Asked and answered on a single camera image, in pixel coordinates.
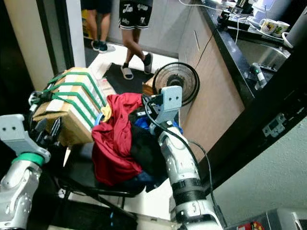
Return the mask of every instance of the pile of clothes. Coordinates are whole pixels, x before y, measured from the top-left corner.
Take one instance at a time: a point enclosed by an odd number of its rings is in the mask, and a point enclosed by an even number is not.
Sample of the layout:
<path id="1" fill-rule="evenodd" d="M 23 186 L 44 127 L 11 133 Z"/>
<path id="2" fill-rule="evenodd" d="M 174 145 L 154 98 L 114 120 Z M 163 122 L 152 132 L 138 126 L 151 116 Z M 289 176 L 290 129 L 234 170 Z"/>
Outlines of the pile of clothes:
<path id="1" fill-rule="evenodd" d="M 157 137 L 148 130 L 148 118 L 138 118 L 144 111 L 142 94 L 109 95 L 102 122 L 92 130 L 92 159 L 96 178 L 109 186 L 146 186 L 149 192 L 166 178 L 165 160 Z"/>

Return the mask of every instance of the person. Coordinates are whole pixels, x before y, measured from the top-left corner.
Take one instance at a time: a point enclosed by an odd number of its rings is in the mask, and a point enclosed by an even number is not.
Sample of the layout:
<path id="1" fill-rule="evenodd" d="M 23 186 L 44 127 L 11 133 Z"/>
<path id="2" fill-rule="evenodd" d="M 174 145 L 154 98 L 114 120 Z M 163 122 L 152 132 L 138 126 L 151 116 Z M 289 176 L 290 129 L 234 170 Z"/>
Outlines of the person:
<path id="1" fill-rule="evenodd" d="M 148 28 L 152 7 L 153 0 L 120 0 L 119 2 L 119 27 L 122 31 L 123 45 L 128 49 L 126 61 L 120 69 L 127 80 L 133 79 L 129 68 L 133 55 L 138 56 L 144 63 L 145 74 L 151 73 L 153 54 L 144 55 L 139 39 L 141 30 Z"/>
<path id="2" fill-rule="evenodd" d="M 91 41 L 93 50 L 98 51 L 101 54 L 114 51 L 115 48 L 106 43 L 106 37 L 110 28 L 112 0 L 84 0 L 83 5 L 84 8 L 87 9 L 86 22 L 93 39 Z M 97 34 L 97 12 L 102 14 L 102 19 L 100 22 L 100 40 L 98 40 Z"/>

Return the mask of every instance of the sink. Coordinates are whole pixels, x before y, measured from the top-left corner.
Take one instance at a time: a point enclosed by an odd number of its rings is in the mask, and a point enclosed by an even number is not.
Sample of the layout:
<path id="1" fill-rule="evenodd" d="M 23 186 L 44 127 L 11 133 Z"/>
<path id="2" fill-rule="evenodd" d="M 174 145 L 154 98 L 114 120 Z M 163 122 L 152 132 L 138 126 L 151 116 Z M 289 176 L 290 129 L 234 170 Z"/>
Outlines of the sink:
<path id="1" fill-rule="evenodd" d="M 246 40 L 237 40 L 236 44 L 250 65 L 256 62 L 260 65 L 278 70 L 290 56 L 290 53 L 282 48 Z"/>

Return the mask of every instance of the metal hinge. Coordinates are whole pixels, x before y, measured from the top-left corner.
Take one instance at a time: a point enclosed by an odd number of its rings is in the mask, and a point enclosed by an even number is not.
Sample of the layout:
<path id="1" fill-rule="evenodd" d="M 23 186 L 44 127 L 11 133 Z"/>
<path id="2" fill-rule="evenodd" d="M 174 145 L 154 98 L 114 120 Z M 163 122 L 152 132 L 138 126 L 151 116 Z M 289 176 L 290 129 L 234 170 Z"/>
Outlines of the metal hinge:
<path id="1" fill-rule="evenodd" d="M 265 137 L 271 135 L 272 137 L 277 137 L 281 132 L 284 131 L 283 123 L 286 118 L 282 113 L 279 113 L 266 127 L 262 129 Z"/>

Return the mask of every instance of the black shorts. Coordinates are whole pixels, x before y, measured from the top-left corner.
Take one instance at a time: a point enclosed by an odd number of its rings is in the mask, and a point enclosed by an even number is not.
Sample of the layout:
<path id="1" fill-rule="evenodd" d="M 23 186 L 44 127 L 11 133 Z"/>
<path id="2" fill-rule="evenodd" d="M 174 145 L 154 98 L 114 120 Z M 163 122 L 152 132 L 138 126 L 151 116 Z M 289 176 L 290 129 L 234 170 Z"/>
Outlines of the black shorts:
<path id="1" fill-rule="evenodd" d="M 119 27 L 125 30 L 148 28 L 152 8 L 133 1 L 120 1 Z"/>
<path id="2" fill-rule="evenodd" d="M 97 10 L 98 13 L 111 13 L 112 0 L 82 0 L 82 9 Z"/>

